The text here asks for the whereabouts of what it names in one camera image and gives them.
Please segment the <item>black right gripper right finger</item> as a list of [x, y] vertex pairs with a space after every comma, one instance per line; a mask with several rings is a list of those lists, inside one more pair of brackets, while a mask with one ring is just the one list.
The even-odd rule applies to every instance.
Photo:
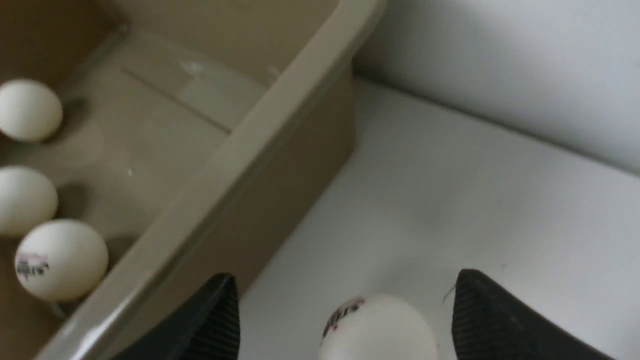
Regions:
[[608, 360], [477, 269], [455, 281], [451, 337], [459, 360]]

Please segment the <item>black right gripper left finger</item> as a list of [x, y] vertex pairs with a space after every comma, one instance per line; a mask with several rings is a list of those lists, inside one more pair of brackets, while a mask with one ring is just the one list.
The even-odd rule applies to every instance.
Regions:
[[115, 360], [237, 360], [241, 342], [235, 276], [218, 273]]

